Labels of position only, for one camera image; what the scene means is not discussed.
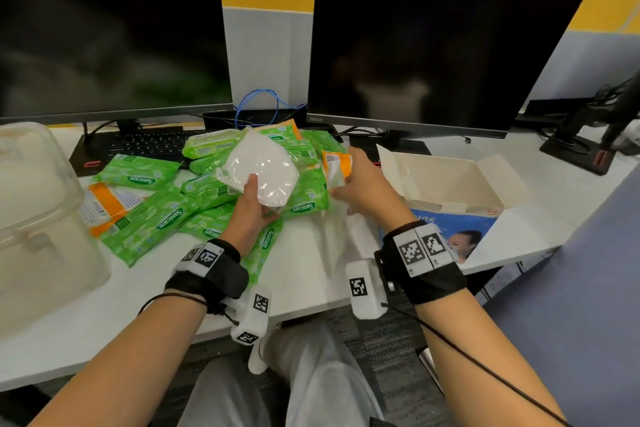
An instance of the container lid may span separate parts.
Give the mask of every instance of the container lid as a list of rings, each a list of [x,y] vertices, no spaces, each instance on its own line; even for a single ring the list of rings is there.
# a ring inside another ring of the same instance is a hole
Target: container lid
[[[59,220],[83,201],[73,168],[39,123],[0,126],[0,176],[0,245]]]

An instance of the person's left hand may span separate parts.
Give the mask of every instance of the person's left hand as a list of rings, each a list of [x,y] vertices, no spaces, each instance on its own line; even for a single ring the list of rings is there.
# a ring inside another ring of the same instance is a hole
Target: person's left hand
[[[236,247],[241,257],[245,257],[258,239],[260,231],[279,217],[279,214],[260,204],[258,176],[250,174],[244,185],[244,193],[238,197],[236,208],[220,239]]]

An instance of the black keyboard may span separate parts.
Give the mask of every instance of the black keyboard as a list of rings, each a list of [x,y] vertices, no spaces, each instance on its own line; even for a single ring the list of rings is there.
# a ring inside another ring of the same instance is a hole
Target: black keyboard
[[[118,132],[110,139],[106,152],[107,159],[111,160],[116,154],[127,154],[163,160],[184,161],[186,160],[182,155],[184,142],[192,135],[207,132],[205,129],[162,130],[153,131],[148,129],[129,135],[120,135],[120,132]]]

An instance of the woman's dark hair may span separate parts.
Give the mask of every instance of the woman's dark hair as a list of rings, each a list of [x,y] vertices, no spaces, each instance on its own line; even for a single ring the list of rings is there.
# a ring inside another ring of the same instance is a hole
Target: woman's dark hair
[[[458,232],[458,234],[468,236],[469,245],[477,245],[482,239],[482,232],[478,230],[465,230],[464,232]]]

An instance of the forearm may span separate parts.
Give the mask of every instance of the forearm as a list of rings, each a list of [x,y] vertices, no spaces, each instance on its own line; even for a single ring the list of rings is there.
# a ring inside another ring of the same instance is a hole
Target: forearm
[[[206,308],[157,299],[78,373],[33,427],[146,427],[196,334]]]
[[[416,306],[418,316],[553,412],[562,415],[551,393],[515,346],[467,289]],[[447,402],[462,426],[558,427],[548,414],[471,363],[424,329]]]

